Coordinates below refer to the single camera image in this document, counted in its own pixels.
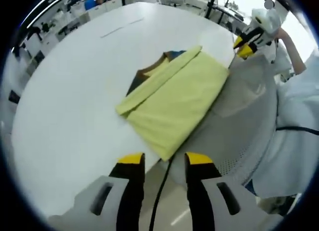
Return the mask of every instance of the white lab coat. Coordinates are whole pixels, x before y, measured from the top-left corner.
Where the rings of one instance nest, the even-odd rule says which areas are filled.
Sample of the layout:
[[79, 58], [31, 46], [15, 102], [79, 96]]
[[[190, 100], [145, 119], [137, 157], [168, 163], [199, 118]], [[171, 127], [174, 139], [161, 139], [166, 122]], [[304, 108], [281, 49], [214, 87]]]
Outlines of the white lab coat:
[[[277, 127], [319, 130], [319, 58], [278, 87]], [[319, 161], [319, 136], [305, 131], [276, 131], [252, 180], [261, 198], [289, 196], [307, 188]]]

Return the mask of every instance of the folded yellow shirt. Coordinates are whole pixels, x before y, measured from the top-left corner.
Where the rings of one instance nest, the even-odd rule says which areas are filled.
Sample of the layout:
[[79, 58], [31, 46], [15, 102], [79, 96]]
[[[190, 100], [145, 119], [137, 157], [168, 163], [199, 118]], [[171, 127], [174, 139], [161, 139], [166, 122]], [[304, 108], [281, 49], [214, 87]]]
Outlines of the folded yellow shirt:
[[116, 111], [166, 161], [203, 118], [228, 73], [196, 46], [151, 72]]

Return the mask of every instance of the table surface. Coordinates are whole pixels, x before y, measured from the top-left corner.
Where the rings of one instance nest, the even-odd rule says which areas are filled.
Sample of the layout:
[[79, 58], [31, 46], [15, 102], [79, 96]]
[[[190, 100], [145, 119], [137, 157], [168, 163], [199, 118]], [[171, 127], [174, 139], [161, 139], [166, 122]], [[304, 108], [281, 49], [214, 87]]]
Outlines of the table surface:
[[159, 157], [115, 106], [138, 69], [164, 51], [202, 45], [228, 67], [233, 35], [187, 11], [146, 2], [86, 23], [39, 65], [20, 99], [12, 131], [22, 190], [40, 215], [61, 215], [74, 197], [118, 158], [146, 154], [146, 172]]

